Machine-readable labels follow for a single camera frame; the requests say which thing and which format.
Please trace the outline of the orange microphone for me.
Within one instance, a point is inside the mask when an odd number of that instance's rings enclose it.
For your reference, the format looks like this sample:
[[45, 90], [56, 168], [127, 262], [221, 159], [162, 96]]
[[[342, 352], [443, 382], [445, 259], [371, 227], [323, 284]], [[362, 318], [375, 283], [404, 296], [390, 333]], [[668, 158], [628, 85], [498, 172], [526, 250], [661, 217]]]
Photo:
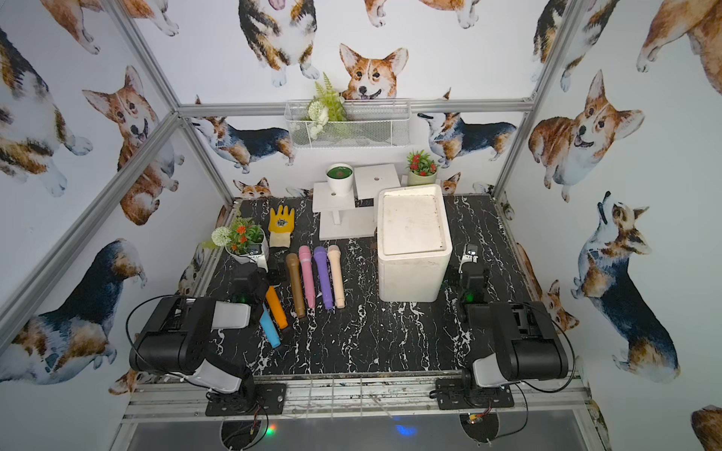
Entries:
[[283, 306], [280, 302], [280, 298], [276, 293], [274, 287], [269, 287], [265, 295], [266, 302], [271, 310], [272, 316], [278, 328], [283, 331], [289, 327], [289, 321], [287, 320]]

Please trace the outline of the gold brown microphone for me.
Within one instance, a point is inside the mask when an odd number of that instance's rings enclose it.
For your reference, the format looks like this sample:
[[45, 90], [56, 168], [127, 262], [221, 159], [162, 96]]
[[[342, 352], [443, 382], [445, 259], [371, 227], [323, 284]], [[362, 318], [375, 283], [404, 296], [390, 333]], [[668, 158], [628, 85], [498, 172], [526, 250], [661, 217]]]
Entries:
[[300, 260], [295, 253], [289, 253], [285, 257], [287, 274], [291, 282], [291, 294], [293, 295], [294, 311], [298, 319], [306, 317], [306, 304], [302, 289], [300, 274]]

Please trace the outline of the blue microphone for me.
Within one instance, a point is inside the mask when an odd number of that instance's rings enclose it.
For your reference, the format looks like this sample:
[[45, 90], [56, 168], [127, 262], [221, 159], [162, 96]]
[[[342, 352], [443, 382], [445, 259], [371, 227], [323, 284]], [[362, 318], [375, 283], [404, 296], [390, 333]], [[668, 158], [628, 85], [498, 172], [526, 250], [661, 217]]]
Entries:
[[261, 318], [259, 319], [259, 324], [261, 325], [261, 329], [263, 330], [272, 348], [278, 348], [281, 344], [281, 340], [278, 335], [278, 331], [276, 330], [276, 325], [271, 318], [271, 314], [265, 306], [263, 306], [262, 308], [262, 314]]

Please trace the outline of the pink microphone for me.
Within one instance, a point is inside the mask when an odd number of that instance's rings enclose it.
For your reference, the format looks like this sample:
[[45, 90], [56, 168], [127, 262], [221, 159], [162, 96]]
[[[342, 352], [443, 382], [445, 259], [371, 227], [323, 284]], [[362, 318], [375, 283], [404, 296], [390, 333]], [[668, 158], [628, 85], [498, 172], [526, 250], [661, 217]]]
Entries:
[[308, 245], [302, 245], [298, 250], [298, 257], [302, 270], [303, 287], [306, 302], [310, 309], [316, 306], [316, 291], [314, 285], [314, 277], [312, 271], [312, 255]]

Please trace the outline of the white drawer cabinet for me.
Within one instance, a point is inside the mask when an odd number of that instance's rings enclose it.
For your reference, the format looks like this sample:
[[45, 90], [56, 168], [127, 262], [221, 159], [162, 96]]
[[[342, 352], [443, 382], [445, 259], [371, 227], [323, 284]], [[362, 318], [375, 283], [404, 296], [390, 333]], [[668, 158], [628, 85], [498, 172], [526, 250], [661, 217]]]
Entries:
[[452, 252], [441, 187], [387, 189], [377, 206], [380, 299], [432, 303], [441, 289]]

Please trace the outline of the purple microphone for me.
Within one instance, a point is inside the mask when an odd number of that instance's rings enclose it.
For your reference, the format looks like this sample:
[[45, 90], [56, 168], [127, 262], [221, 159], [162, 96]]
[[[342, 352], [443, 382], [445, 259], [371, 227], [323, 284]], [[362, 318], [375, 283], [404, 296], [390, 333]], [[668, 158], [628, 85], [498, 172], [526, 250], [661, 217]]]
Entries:
[[334, 309], [334, 296], [332, 293], [331, 281], [329, 277], [328, 255], [323, 246], [317, 246], [313, 251], [314, 261], [317, 265], [317, 271], [323, 296], [323, 305], [326, 310]]

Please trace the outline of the beige cream microphone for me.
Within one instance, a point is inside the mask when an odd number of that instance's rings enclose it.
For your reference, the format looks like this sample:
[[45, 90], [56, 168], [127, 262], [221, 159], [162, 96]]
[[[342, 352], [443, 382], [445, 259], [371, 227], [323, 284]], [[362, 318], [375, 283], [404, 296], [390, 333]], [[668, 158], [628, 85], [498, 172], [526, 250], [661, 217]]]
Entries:
[[344, 308], [345, 304], [345, 291], [343, 285], [343, 277], [341, 270], [341, 252], [340, 248], [336, 244], [332, 244], [328, 247], [327, 251], [332, 280], [333, 280], [333, 291], [335, 297], [336, 308]]

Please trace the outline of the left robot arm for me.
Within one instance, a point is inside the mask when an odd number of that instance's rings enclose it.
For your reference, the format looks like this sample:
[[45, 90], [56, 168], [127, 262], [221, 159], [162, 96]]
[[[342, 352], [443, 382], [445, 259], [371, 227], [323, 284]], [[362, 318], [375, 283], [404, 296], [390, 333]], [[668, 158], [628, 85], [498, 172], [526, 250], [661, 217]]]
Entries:
[[234, 364], [211, 347], [220, 330], [244, 331], [261, 324], [270, 288], [267, 270], [244, 263], [227, 299], [158, 296], [158, 304], [136, 339], [130, 366], [135, 371], [175, 376], [220, 395], [254, 398], [250, 369]]

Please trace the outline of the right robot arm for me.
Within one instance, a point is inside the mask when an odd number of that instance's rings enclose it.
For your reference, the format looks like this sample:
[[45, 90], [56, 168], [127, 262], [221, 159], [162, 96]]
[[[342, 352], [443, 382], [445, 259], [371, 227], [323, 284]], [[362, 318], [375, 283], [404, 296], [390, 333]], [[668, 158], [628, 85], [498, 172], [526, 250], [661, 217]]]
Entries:
[[568, 375], [570, 360], [541, 304], [486, 301], [490, 271], [477, 262], [462, 263], [459, 273], [463, 322], [492, 342], [492, 353], [472, 364], [475, 385], [493, 388]]

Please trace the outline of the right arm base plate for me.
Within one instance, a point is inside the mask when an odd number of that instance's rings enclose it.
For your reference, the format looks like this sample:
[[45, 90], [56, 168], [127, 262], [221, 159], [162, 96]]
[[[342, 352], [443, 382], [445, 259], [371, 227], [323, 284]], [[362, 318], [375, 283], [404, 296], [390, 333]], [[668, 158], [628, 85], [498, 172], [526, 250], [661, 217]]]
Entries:
[[515, 405], [507, 386], [481, 388], [462, 378], [436, 379], [429, 397], [441, 411], [507, 409]]

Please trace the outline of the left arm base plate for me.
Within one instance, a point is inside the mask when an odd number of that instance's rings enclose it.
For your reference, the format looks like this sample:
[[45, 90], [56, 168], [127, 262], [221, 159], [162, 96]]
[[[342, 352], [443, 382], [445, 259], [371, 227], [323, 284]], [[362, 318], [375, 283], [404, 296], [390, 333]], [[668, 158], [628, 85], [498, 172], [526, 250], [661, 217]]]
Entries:
[[207, 394], [205, 415], [221, 417], [252, 415], [257, 410], [268, 415], [283, 413], [288, 385], [286, 383], [261, 383], [253, 387], [242, 385], [238, 392]]

